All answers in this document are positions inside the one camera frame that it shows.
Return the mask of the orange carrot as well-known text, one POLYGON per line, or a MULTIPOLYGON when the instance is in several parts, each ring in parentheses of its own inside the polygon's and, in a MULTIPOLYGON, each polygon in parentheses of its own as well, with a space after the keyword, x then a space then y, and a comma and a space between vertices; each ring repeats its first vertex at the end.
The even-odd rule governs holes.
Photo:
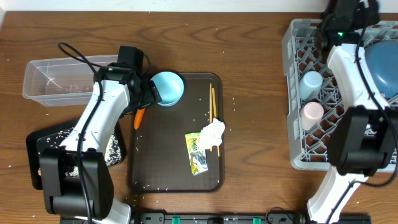
POLYGON ((145 113, 145 108, 143 109, 138 109, 135 113, 135 117, 134 117, 134 129, 137 130, 139 129, 141 123, 142 123, 142 119, 145 113))

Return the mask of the small light blue bowl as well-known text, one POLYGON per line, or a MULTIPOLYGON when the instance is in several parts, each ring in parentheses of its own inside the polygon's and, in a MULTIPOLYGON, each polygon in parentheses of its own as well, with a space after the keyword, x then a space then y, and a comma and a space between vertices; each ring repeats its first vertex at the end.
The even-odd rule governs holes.
POLYGON ((151 78, 154 82, 161 101, 160 106, 173 106, 181 99, 185 87, 181 76, 174 72, 160 72, 151 78))

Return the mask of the white rice pile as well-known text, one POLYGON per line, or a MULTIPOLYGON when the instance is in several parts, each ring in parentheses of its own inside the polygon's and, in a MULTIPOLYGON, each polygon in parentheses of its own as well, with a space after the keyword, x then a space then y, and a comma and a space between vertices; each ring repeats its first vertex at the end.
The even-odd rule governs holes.
MULTIPOLYGON (((42 137, 37 141, 38 156, 44 150, 45 147, 59 148, 60 143, 69 136, 72 128, 59 131, 46 137, 42 137)), ((104 160, 108 167, 121 163, 124 159, 124 153, 122 147, 119 144, 118 135, 114 130, 107 144, 106 152, 104 154, 104 160)))

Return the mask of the white napkin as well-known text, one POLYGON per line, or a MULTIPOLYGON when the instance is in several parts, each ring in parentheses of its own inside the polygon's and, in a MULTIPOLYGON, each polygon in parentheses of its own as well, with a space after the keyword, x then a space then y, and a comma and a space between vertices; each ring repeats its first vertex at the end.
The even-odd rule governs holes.
POLYGON ((214 118, 213 122, 205 126, 200 132, 198 141, 198 149, 204 151, 213 146, 220 146, 223 142, 222 135, 225 131, 225 124, 222 121, 214 118))

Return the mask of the yellow green snack wrapper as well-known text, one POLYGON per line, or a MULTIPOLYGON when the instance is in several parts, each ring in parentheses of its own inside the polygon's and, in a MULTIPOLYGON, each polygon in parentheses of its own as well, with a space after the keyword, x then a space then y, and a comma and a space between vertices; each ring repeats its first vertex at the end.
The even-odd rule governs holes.
POLYGON ((188 133, 185 135, 187 151, 192 175, 196 176, 208 170, 206 162, 206 150, 199 148, 200 133, 188 133))

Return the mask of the light blue cup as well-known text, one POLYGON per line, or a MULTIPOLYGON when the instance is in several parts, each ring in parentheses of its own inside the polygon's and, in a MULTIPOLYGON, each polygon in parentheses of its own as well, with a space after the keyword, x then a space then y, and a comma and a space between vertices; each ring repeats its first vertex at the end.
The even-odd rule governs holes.
POLYGON ((323 83, 323 77, 316 71, 307 72, 299 81, 299 92, 302 100, 306 100, 312 93, 317 94, 323 83))

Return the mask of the pink cup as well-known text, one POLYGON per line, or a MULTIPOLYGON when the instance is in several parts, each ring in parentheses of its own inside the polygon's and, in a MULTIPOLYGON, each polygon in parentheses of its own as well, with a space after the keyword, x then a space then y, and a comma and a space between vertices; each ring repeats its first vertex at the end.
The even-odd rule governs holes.
POLYGON ((317 102, 307 103, 301 110, 302 128, 306 131, 320 123, 324 114, 323 106, 317 102))

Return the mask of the large dark blue plate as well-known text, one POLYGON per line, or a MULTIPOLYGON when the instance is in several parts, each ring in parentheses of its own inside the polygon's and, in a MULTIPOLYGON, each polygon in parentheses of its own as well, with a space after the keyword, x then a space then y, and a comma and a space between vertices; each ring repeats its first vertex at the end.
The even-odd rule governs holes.
POLYGON ((385 40, 366 47, 366 62, 373 80, 387 99, 397 95, 397 42, 385 40))

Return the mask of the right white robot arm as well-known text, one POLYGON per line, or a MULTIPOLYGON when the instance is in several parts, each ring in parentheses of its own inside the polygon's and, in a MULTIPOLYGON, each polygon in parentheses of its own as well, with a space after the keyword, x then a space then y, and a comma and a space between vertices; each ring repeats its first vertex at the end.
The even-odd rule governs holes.
POLYGON ((380 21, 377 0, 330 1, 317 27, 317 49, 332 72, 345 112, 327 145, 330 168, 307 202, 307 223, 337 223, 360 185, 384 187, 368 179, 389 165, 397 149, 397 110, 378 90, 366 59, 366 28, 380 21))

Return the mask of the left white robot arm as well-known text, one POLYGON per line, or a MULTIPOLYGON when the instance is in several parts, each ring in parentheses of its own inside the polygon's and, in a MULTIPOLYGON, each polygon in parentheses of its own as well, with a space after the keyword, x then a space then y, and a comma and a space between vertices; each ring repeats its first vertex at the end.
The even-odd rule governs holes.
POLYGON ((137 65, 111 63, 95 71, 93 94, 72 132, 40 151, 48 213, 84 223, 130 223, 132 208, 114 198, 104 154, 121 115, 160 101, 154 82, 137 65))

